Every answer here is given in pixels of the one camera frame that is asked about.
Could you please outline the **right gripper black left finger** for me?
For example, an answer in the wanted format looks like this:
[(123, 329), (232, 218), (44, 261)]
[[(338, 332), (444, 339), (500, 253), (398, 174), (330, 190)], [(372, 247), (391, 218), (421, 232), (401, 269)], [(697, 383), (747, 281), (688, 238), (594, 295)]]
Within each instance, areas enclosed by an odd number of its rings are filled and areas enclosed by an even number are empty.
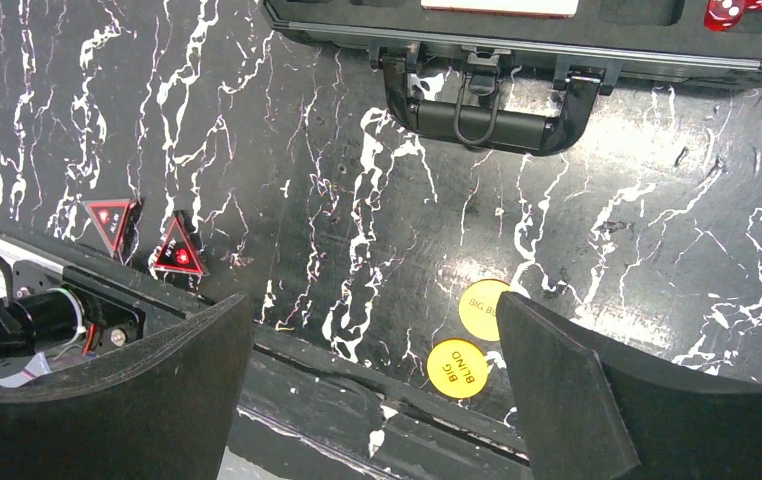
[(0, 387), (0, 479), (214, 479), (253, 350), (233, 295), (116, 351)]

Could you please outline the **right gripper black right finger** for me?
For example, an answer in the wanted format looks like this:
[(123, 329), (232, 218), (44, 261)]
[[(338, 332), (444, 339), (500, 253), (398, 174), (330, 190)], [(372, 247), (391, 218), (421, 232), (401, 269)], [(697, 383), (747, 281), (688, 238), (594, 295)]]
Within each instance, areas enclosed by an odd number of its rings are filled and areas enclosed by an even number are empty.
[(497, 303), (537, 479), (762, 479), (762, 384), (673, 364), (516, 292)]

